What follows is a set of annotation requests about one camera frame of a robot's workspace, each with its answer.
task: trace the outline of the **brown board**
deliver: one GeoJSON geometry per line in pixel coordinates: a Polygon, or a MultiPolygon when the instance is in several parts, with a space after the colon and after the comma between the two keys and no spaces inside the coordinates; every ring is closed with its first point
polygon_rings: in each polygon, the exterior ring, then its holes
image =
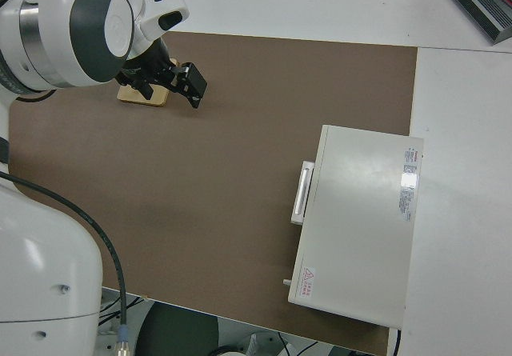
{"type": "MultiPolygon", "coordinates": [[[[290,224],[298,176],[315,158],[322,124],[408,134],[416,49],[165,39],[208,81],[198,110],[175,94],[163,108],[120,102],[115,82],[16,103],[12,173],[102,224],[129,292],[384,354],[387,328],[288,303],[282,280],[291,278],[300,236],[290,224]]],[[[102,254],[104,285],[115,288],[102,254]]]]}

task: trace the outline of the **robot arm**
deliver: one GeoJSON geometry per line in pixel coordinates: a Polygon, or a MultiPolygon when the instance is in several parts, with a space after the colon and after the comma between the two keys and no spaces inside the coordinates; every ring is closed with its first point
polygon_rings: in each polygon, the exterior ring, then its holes
{"type": "Polygon", "coordinates": [[[6,0],[0,85],[33,94],[116,78],[147,99],[156,84],[197,107],[204,78],[192,63],[171,63],[160,39],[188,15],[183,0],[6,0]]]}

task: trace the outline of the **floor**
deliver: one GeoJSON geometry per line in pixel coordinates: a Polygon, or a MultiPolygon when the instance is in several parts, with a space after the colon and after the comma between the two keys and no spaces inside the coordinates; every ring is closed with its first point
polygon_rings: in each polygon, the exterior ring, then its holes
{"type": "MultiPolygon", "coordinates": [[[[117,291],[104,289],[102,307],[111,304],[118,296],[117,291]]],[[[128,303],[135,301],[137,296],[129,296],[128,303]]],[[[115,312],[118,303],[103,311],[101,315],[115,312]]],[[[252,326],[235,320],[218,318],[212,315],[187,310],[177,306],[155,302],[152,300],[139,301],[128,310],[130,327],[130,344],[134,356],[208,356],[220,346],[240,346],[244,339],[256,333],[268,333],[272,339],[279,342],[275,331],[258,326],[252,326]]],[[[113,317],[98,328],[98,340],[94,356],[111,356],[115,345],[118,318],[113,317]]],[[[295,356],[314,341],[282,334],[289,346],[290,356],[295,356]]],[[[319,342],[304,351],[302,356],[347,356],[349,350],[319,342]]]]}

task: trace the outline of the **wooden block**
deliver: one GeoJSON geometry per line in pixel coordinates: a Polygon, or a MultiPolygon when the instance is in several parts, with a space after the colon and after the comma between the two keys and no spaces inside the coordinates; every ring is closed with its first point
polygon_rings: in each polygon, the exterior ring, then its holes
{"type": "Polygon", "coordinates": [[[131,86],[121,86],[118,99],[122,102],[132,102],[144,106],[164,106],[170,91],[162,86],[151,85],[151,88],[153,88],[153,95],[150,100],[146,100],[138,90],[134,90],[131,86]]]}

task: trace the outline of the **white box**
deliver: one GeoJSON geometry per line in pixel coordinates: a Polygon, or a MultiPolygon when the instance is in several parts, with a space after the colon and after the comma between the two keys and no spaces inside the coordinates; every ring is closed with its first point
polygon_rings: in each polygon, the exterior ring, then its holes
{"type": "Polygon", "coordinates": [[[402,328],[423,140],[324,126],[290,302],[402,328]]]}

